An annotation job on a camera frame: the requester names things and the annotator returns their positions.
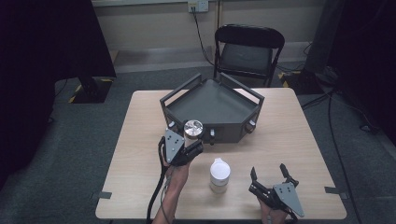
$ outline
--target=chair seat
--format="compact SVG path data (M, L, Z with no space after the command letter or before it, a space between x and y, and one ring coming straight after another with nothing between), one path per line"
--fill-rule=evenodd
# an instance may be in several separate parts
M268 75L272 53L272 49L226 44L221 53L219 69Z

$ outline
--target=canister lid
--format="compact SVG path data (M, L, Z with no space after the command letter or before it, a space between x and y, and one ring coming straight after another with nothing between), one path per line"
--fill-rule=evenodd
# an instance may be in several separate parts
M190 139L196 139L204 130L202 123L196 119L186 122L184 125L184 134Z

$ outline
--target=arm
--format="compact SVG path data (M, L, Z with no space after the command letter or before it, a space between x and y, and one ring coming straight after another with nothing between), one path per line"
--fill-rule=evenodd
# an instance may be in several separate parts
M262 209L262 224L284 224L287 213L282 210L273 210L268 207L262 200L258 199ZM268 222L268 216L271 217L271 222Z
M171 224L175 218L178 197L183 190L184 185L189 177L190 163L174 167L171 166L166 172L166 178L169 181L165 197L163 198L162 207L158 209L152 224Z

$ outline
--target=white wall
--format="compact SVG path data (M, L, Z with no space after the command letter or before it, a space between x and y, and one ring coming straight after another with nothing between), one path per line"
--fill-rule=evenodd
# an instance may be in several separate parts
M324 0L223 1L220 21L277 29L286 42L308 42L315 35ZM96 7L110 49L198 48L199 39L187 3ZM213 45L217 2L197 15L205 46Z

